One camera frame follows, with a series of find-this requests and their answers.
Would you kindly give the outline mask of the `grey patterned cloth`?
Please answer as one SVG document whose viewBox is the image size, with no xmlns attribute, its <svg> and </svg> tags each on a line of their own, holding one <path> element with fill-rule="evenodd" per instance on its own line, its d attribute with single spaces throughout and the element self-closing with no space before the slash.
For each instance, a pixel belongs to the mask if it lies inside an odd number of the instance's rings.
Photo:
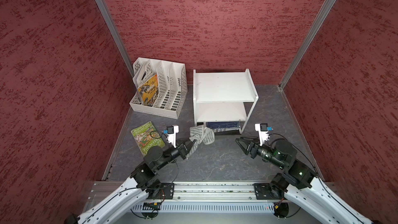
<svg viewBox="0 0 398 224">
<path fill-rule="evenodd" d="M 209 145 L 215 141 L 215 133 L 212 129 L 204 125 L 191 127 L 190 140 L 196 141 L 198 144 L 204 143 L 205 145 Z"/>
</svg>

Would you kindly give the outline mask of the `white two-tier bookshelf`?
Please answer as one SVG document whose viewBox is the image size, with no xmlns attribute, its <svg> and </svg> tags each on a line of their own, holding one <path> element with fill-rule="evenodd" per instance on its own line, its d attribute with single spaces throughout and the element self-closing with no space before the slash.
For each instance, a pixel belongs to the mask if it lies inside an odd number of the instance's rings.
<svg viewBox="0 0 398 224">
<path fill-rule="evenodd" d="M 239 122 L 243 133 L 259 99 L 249 69 L 244 72 L 193 71 L 194 124 Z"/>
</svg>

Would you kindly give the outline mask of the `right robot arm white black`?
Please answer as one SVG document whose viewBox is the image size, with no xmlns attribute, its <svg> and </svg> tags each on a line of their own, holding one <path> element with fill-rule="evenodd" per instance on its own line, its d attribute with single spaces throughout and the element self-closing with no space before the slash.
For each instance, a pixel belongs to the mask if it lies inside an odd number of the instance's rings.
<svg viewBox="0 0 398 224">
<path fill-rule="evenodd" d="M 269 146 L 245 137 L 235 142 L 245 155 L 259 157 L 281 170 L 270 183 L 255 185 L 258 198 L 288 200 L 323 224 L 379 223 L 360 214 L 332 191 L 314 169 L 297 159 L 298 149 L 286 139 L 276 139 Z"/>
</svg>

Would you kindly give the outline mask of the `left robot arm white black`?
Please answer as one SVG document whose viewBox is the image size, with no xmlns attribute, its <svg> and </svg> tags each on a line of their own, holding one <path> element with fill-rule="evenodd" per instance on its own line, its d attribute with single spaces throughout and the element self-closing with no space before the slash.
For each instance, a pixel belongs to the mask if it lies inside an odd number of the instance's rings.
<svg viewBox="0 0 398 224">
<path fill-rule="evenodd" d="M 167 189 L 174 185 L 161 183 L 158 171 L 177 158 L 186 159 L 196 140 L 179 139 L 176 147 L 163 150 L 151 147 L 144 160 L 114 192 L 88 211 L 71 214 L 65 224 L 113 224 L 133 206 L 158 196 L 165 198 Z"/>
</svg>

